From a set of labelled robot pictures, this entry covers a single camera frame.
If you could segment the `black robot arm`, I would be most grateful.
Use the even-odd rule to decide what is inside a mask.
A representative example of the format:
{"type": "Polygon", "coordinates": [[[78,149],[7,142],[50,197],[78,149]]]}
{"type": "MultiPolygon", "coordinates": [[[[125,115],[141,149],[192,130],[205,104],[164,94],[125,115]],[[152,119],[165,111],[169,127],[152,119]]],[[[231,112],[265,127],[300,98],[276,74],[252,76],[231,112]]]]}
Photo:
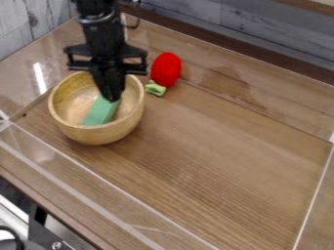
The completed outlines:
{"type": "Polygon", "coordinates": [[[78,12],[84,42],[66,46],[68,69],[86,71],[98,93],[110,103],[125,90],[128,74],[146,74],[146,51],[125,41],[118,0],[72,0],[78,12]]]}

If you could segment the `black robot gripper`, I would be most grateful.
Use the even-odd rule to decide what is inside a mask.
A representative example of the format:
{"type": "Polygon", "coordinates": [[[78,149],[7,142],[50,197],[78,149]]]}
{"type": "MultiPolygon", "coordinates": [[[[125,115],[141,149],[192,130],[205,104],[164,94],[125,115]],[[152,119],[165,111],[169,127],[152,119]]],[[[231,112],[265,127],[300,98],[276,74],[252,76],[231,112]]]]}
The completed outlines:
{"type": "Polygon", "coordinates": [[[84,43],[64,48],[68,68],[92,70],[90,75],[100,95],[106,101],[116,102],[125,90],[125,74],[146,74],[146,51],[125,42],[121,16],[116,11],[98,16],[80,16],[78,24],[84,43]],[[117,69],[112,73],[112,93],[106,76],[100,71],[108,68],[117,69]]]}

